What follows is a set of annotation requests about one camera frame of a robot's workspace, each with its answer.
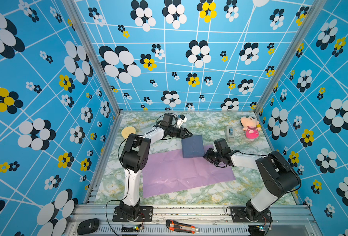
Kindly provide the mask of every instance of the marble tabletop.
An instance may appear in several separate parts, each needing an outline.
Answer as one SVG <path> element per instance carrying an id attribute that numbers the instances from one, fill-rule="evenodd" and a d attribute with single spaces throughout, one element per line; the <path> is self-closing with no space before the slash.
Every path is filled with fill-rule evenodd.
<path id="1" fill-rule="evenodd" d="M 246 153 L 267 154 L 271 152 L 269 144 L 262 131 L 257 139 L 247 139 L 242 130 L 240 118 L 255 116 L 253 112 L 177 112 L 187 117 L 182 127 L 193 135 L 202 135 L 203 144 L 213 144 L 219 138 L 225 138 L 226 125 L 231 125 L 236 131 L 236 142 L 228 143 L 232 150 Z M 164 112 L 124 112 L 118 136 L 115 139 L 112 152 L 96 196 L 95 204 L 106 204 L 109 200 L 122 199 L 124 194 L 124 170 L 118 160 L 118 148 L 124 140 L 121 131 L 126 126 L 134 126 L 137 133 L 143 133 L 152 127 L 157 118 Z M 150 147 L 151 153 L 159 153 L 181 149 L 181 139 L 160 140 Z M 235 181 L 216 183 L 213 185 L 192 188 L 189 190 L 162 194 L 143 198 L 143 176 L 140 181 L 140 204 L 201 204 L 201 205 L 245 205 L 263 187 L 258 171 L 244 167 L 232 167 Z M 284 195 L 275 205 L 295 205 L 291 194 Z"/>

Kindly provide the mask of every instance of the plush doll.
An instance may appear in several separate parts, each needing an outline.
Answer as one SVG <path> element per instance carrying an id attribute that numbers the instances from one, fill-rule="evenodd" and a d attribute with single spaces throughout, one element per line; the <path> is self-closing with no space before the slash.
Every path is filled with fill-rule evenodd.
<path id="1" fill-rule="evenodd" d="M 259 136 L 258 130 L 262 130 L 261 127 L 257 127 L 259 125 L 259 121 L 252 116 L 244 116 L 241 118 L 241 125 L 245 131 L 246 137 L 248 139 L 256 139 Z"/>

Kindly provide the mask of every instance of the yellow round sponge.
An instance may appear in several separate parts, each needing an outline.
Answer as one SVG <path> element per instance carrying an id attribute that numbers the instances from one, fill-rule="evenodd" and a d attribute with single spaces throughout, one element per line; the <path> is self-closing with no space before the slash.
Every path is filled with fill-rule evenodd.
<path id="1" fill-rule="evenodd" d="M 136 133 L 136 129 L 133 126 L 127 126 L 121 131 L 121 135 L 125 139 L 128 138 L 130 134 L 135 134 L 135 133 Z"/>

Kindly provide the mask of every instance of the black mounting plate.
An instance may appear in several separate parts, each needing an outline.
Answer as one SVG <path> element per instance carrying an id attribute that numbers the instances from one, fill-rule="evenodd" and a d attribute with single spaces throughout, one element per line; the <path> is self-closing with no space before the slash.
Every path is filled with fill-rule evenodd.
<path id="1" fill-rule="evenodd" d="M 139 213 L 143 213 L 145 216 L 144 222 L 152 222 L 153 207 L 152 206 L 140 206 Z M 120 207 L 115 207 L 114 216 L 112 217 L 113 222 L 130 222 L 126 219 L 125 215 L 120 210 Z M 142 216 L 139 215 L 137 220 L 134 222 L 142 222 Z"/>
<path id="2" fill-rule="evenodd" d="M 251 221 L 249 221 L 248 219 L 246 219 L 245 215 L 245 206 L 231 206 L 228 207 L 231 212 L 229 213 L 229 215 L 232 217 L 233 219 L 233 223 L 251 223 Z M 272 222 L 272 217 L 271 217 L 271 211 L 270 210 L 266 210 L 265 213 L 263 213 L 261 219 L 259 219 L 257 222 L 259 223 L 264 223 L 265 222 L 265 218 L 268 220 L 267 223 Z"/>

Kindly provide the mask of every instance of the yellow disc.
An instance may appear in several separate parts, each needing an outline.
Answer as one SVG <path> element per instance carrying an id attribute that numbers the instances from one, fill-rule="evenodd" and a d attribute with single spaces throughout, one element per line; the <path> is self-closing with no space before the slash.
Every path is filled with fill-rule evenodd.
<path id="1" fill-rule="evenodd" d="M 8 106 L 14 105 L 14 99 L 12 99 L 11 97 L 5 97 L 4 102 Z"/>
<path id="2" fill-rule="evenodd" d="M 214 11 L 216 9 L 216 3 L 212 2 L 208 8 L 210 11 Z"/>
<path id="3" fill-rule="evenodd" d="M 125 139 L 128 138 L 130 134 L 135 134 L 135 133 L 136 133 L 136 129 L 133 126 L 127 126 L 121 131 L 121 135 Z"/>
<path id="4" fill-rule="evenodd" d="M 199 13 L 199 17 L 203 19 L 205 17 L 205 11 L 201 11 Z"/>
<path id="5" fill-rule="evenodd" d="M 210 21 L 211 21 L 211 16 L 210 15 L 204 17 L 204 22 L 205 23 L 209 23 Z"/>
<path id="6" fill-rule="evenodd" d="M 209 14 L 211 18 L 215 18 L 217 15 L 216 11 L 212 11 L 211 14 Z"/>
<path id="7" fill-rule="evenodd" d="M 203 3 L 203 10 L 206 11 L 209 8 L 208 2 Z"/>
<path id="8" fill-rule="evenodd" d="M 0 96 L 1 97 L 7 97 L 8 96 L 8 90 L 6 88 L 0 88 Z"/>
<path id="9" fill-rule="evenodd" d="M 1 112 L 7 111 L 7 105 L 5 103 L 0 102 L 0 111 Z"/>

